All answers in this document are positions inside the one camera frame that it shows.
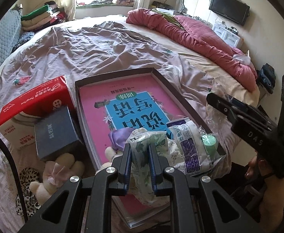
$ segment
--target pink comforter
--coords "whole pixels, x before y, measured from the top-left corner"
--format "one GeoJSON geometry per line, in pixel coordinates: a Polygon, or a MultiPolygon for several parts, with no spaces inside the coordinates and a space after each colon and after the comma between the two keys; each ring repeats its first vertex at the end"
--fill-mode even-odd
{"type": "Polygon", "coordinates": [[[255,90],[256,71],[232,58],[234,54],[243,54],[239,49],[231,48],[211,28],[200,21],[185,16],[176,16],[176,20],[185,31],[168,22],[159,13],[138,8],[128,12],[126,23],[146,26],[168,36],[175,42],[209,58],[248,91],[255,90]]]}

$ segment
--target folded clothes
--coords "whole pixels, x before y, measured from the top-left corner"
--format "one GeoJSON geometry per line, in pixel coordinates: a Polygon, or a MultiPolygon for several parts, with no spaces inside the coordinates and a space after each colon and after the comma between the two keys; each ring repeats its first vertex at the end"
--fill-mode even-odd
{"type": "Polygon", "coordinates": [[[53,13],[51,16],[48,16],[48,17],[42,19],[41,21],[39,21],[38,23],[36,23],[36,24],[34,24],[34,25],[30,26],[30,27],[23,27],[23,30],[24,30],[25,32],[32,31],[32,30],[34,30],[34,29],[36,29],[36,28],[38,28],[38,27],[40,27],[40,26],[42,26],[42,25],[48,23],[48,22],[49,22],[50,20],[52,20],[54,17],[57,17],[57,15],[58,15],[59,13],[60,13],[60,11],[57,11],[56,13],[53,13]]]}
{"type": "Polygon", "coordinates": [[[112,3],[117,5],[134,5],[135,0],[113,0],[112,3]]]}
{"type": "Polygon", "coordinates": [[[264,71],[264,74],[267,76],[272,86],[274,87],[276,82],[276,75],[274,74],[274,68],[268,63],[266,63],[265,65],[263,65],[262,70],[264,71]]]}
{"type": "Polygon", "coordinates": [[[58,4],[49,5],[49,9],[53,10],[58,7],[58,4]]]}
{"type": "Polygon", "coordinates": [[[53,14],[53,12],[51,10],[45,11],[43,14],[38,15],[33,19],[21,21],[21,25],[23,27],[31,27],[31,26],[37,24],[39,21],[43,20],[44,18],[51,16],[52,14],[53,14]]]}
{"type": "Polygon", "coordinates": [[[57,19],[64,19],[64,15],[62,12],[60,12],[56,18],[53,18],[52,20],[49,21],[49,23],[53,23],[54,21],[56,21],[57,19]]]}
{"type": "Polygon", "coordinates": [[[36,32],[38,32],[38,31],[40,31],[42,29],[45,29],[47,27],[50,27],[50,26],[53,26],[53,25],[56,25],[56,24],[60,24],[60,23],[63,23],[63,22],[65,22],[65,21],[62,20],[62,19],[57,18],[53,23],[48,22],[48,23],[46,23],[46,24],[44,24],[44,25],[34,29],[33,31],[36,33],[36,32]]]}
{"type": "Polygon", "coordinates": [[[57,7],[57,8],[54,8],[54,9],[52,10],[53,13],[55,13],[55,12],[57,12],[57,11],[59,11],[59,8],[58,8],[58,7],[57,7]]]}
{"type": "Polygon", "coordinates": [[[27,43],[31,38],[33,38],[34,32],[24,32],[17,41],[17,44],[13,47],[12,53],[17,50],[19,46],[27,43]]]}
{"type": "Polygon", "coordinates": [[[29,13],[29,14],[27,14],[25,16],[22,16],[21,17],[21,21],[31,20],[31,19],[35,18],[36,16],[41,15],[41,14],[43,14],[44,12],[46,12],[48,10],[49,10],[49,6],[48,5],[40,7],[39,9],[37,9],[35,11],[32,11],[31,13],[29,13]]]}
{"type": "Polygon", "coordinates": [[[268,93],[272,94],[274,87],[271,83],[271,81],[269,80],[268,76],[266,76],[266,74],[264,73],[264,70],[261,69],[260,71],[257,70],[257,80],[256,80],[257,84],[261,84],[268,93]]]}

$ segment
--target television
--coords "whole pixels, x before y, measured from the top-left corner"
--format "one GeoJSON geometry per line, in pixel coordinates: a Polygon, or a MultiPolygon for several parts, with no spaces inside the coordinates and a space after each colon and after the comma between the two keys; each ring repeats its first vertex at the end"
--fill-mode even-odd
{"type": "Polygon", "coordinates": [[[211,0],[209,10],[244,26],[250,7],[240,0],[211,0]]]}

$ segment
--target human hand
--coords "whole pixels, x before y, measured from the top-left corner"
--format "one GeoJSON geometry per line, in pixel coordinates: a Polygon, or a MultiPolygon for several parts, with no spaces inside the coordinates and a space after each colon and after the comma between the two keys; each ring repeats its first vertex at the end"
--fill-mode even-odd
{"type": "MultiPolygon", "coordinates": [[[[246,179],[250,179],[254,174],[257,156],[249,162],[249,169],[245,174],[246,179]]],[[[262,176],[272,172],[271,166],[265,159],[258,162],[258,168],[262,176]]],[[[262,229],[271,233],[276,230],[283,219],[284,208],[284,178],[279,179],[275,175],[266,178],[267,189],[264,193],[263,200],[259,205],[261,214],[260,226],[262,229]]]]}

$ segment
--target pink book cover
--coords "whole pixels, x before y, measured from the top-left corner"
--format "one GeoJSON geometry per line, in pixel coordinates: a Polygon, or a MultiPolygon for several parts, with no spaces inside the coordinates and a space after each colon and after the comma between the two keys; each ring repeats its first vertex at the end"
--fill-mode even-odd
{"type": "MultiPolygon", "coordinates": [[[[101,163],[108,162],[104,151],[111,146],[108,134],[124,127],[166,130],[166,123],[184,113],[152,77],[113,80],[80,88],[80,99],[88,129],[101,163]]],[[[141,204],[133,195],[119,197],[130,216],[151,207],[141,204]]]]}

